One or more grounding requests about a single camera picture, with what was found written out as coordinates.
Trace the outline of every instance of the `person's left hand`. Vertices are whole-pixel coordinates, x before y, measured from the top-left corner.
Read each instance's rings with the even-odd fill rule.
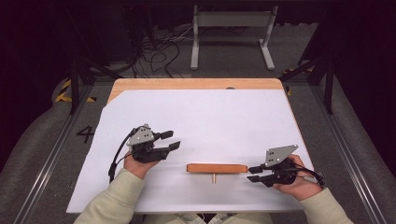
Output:
[[[134,157],[131,155],[131,152],[127,152],[125,154],[124,166],[123,168],[136,175],[140,179],[144,179],[148,170],[158,164],[159,161],[152,161],[148,163],[142,163],[136,161]]]

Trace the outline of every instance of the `gray floor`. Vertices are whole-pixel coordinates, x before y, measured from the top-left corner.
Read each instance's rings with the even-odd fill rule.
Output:
[[[169,68],[174,77],[279,77],[287,68],[296,66],[316,25],[300,25],[275,27],[269,44],[269,50],[276,66],[275,71],[268,71],[261,55],[257,39],[262,33],[258,29],[246,29],[242,34],[225,30],[208,30],[202,32],[200,38],[200,61],[197,71],[190,70],[191,42],[178,43],[180,53]],[[177,54],[175,47],[165,51],[167,59],[163,63],[155,63],[158,68],[164,67]],[[151,73],[149,63],[141,61],[142,66],[136,69],[143,76],[143,70],[151,77],[166,77],[159,70]],[[122,73],[132,77],[131,70]],[[323,112],[318,87],[306,85],[304,75],[285,83],[290,86],[290,105],[308,148],[311,159],[317,170],[326,174],[326,182],[335,198],[345,208],[347,215],[355,223],[394,223],[396,215],[393,206],[396,204],[396,181],[388,168],[377,154],[367,133],[361,127],[352,107],[341,87],[335,80],[333,93],[333,115]],[[59,93],[64,82],[54,90],[53,99]],[[84,136],[77,133],[87,126],[96,128],[102,108],[111,92],[112,82],[108,78],[98,78],[94,87],[89,89],[89,96],[97,97],[95,103],[85,103],[77,115],[75,122],[64,139],[56,165],[49,169],[43,191],[35,200],[29,202],[30,209],[25,223],[73,223],[77,215],[66,214],[65,210],[73,193],[79,171],[87,155],[92,138],[84,143]],[[18,216],[23,203],[29,196],[35,180],[43,171],[46,160],[54,146],[59,143],[59,135],[71,117],[68,115],[70,103],[57,102],[38,118],[23,134],[15,146],[8,163],[0,176],[0,223],[12,223]],[[340,137],[334,133],[334,121]],[[350,160],[343,156],[343,141],[350,151],[353,162],[359,167],[361,175],[350,168]],[[364,200],[360,187],[367,185],[369,194],[375,203]],[[370,205],[377,206],[383,218],[372,217]],[[274,223],[306,223],[303,212],[272,214]]]

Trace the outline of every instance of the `white metal stand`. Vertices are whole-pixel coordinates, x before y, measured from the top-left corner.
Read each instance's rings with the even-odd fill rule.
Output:
[[[194,6],[193,31],[194,40],[192,44],[191,70],[198,69],[199,39],[198,27],[216,26],[265,26],[265,37],[260,39],[262,55],[267,64],[268,70],[274,70],[275,66],[268,50],[268,41],[276,18],[277,7],[272,11],[258,12],[228,12],[228,11],[198,11],[198,6]]]

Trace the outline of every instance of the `dark background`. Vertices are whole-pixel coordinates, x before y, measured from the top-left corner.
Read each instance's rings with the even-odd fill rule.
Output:
[[[139,18],[147,16],[142,12],[148,8],[155,15],[151,22],[162,29],[191,22],[191,6],[125,8],[127,13],[121,14],[120,6],[110,5],[64,10],[45,1],[0,3],[1,169],[24,130],[51,107],[52,92],[67,77],[77,55],[101,65],[133,59],[147,25]],[[337,19],[322,23],[305,56],[312,59],[326,49],[335,50],[335,74],[395,175],[396,34],[391,29],[396,19],[392,9],[391,4],[365,2],[333,11]],[[138,17],[127,17],[125,22],[125,15]],[[323,7],[280,7],[276,25],[318,22],[322,15]],[[339,49],[333,48],[329,37]]]

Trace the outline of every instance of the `table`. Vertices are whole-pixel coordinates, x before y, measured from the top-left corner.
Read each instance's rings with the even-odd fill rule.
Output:
[[[278,79],[131,78],[114,84],[68,213],[81,212],[106,188],[113,149],[118,148],[132,125],[142,122],[147,122],[154,132],[175,132],[171,139],[157,141],[156,147],[176,141],[181,145],[146,176],[147,184],[135,207],[137,214],[301,209],[289,195],[261,183],[250,183],[250,174],[218,175],[217,184],[212,184],[211,175],[186,172],[186,165],[196,162],[260,165],[266,149],[289,145],[298,145],[295,154],[313,169]]]

